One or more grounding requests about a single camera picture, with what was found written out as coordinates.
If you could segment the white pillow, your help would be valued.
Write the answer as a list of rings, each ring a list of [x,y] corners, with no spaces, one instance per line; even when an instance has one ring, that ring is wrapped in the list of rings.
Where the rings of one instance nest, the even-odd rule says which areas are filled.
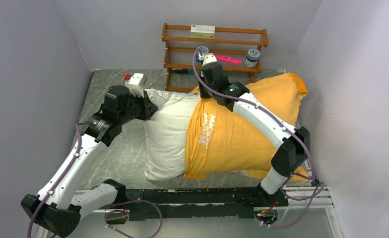
[[[200,100],[197,94],[146,90],[149,100],[158,110],[143,123],[146,139],[148,180],[167,180],[185,171],[187,128]]]

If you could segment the orange Mickey Mouse pillowcase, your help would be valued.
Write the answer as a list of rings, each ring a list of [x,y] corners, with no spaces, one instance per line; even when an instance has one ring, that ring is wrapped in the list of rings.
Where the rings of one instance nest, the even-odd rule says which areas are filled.
[[[269,111],[291,125],[308,94],[304,81],[293,73],[265,78],[247,88]],[[212,98],[199,99],[187,127],[184,177],[203,179],[209,173],[242,171],[263,179],[275,152],[270,140],[246,119]]]

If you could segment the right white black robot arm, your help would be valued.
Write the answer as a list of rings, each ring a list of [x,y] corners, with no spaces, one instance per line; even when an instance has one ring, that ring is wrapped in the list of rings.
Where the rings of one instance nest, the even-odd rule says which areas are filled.
[[[205,62],[198,80],[208,97],[249,121],[276,149],[271,169],[258,185],[257,192],[258,202],[270,205],[295,170],[311,157],[308,130],[304,127],[296,129],[277,117],[240,82],[231,83],[217,62]]]

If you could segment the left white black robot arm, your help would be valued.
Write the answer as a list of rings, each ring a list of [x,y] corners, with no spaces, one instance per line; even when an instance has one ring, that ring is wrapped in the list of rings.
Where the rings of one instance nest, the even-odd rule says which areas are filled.
[[[100,109],[75,125],[77,142],[55,175],[36,195],[22,199],[21,207],[30,218],[26,236],[31,237],[37,224],[65,238],[92,211],[108,204],[121,208],[127,198],[126,187],[113,179],[80,196],[75,192],[92,163],[122,132],[123,125],[133,119],[150,119],[157,109],[141,86],[110,87]]]

